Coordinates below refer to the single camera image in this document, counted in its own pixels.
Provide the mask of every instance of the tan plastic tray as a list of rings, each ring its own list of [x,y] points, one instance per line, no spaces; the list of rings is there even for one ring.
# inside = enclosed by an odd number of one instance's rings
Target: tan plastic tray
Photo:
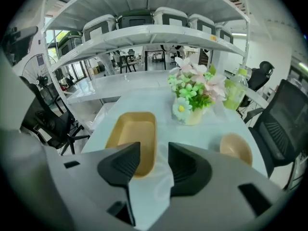
[[[134,177],[145,177],[151,172],[156,156],[156,118],[150,112],[122,114],[114,126],[106,149],[118,145],[140,142],[140,163]]]

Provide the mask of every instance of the green lid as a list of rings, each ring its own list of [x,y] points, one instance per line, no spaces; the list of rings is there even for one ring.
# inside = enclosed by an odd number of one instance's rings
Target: green lid
[[[238,71],[238,74],[246,76],[247,75],[247,70],[243,69],[243,68],[240,68],[239,71]]]

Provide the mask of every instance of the potted flower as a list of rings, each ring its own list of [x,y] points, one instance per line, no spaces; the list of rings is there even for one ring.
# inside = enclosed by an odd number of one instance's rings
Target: potted flower
[[[189,58],[176,57],[179,65],[170,70],[168,83],[176,94],[172,113],[179,122],[195,125],[201,120],[205,108],[216,101],[225,100],[225,76],[208,71],[204,65],[194,64]]]

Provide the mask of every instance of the plastic bottle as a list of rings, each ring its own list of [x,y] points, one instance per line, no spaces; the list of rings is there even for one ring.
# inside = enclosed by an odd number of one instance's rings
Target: plastic bottle
[[[248,89],[246,75],[247,70],[240,68],[235,76],[225,81],[227,99],[224,105],[226,108],[236,110],[240,106]]]

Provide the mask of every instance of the storage bin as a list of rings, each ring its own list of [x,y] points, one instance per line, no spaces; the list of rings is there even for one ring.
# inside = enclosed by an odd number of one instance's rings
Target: storage bin
[[[153,24],[153,15],[148,10],[133,10],[122,13],[117,19],[117,29]]]
[[[83,28],[83,41],[86,42],[98,35],[111,32],[115,29],[116,19],[111,14],[100,16],[86,23]]]
[[[190,28],[216,35],[215,23],[202,15],[192,14],[188,17],[188,24]]]
[[[227,42],[233,44],[233,36],[232,33],[227,30],[224,26],[222,25],[216,25],[216,35],[217,37],[226,40]]]
[[[62,57],[72,49],[82,44],[82,33],[77,31],[68,32],[58,43],[59,56]]]
[[[159,7],[154,13],[154,23],[159,25],[173,25],[188,27],[187,14],[182,11]]]

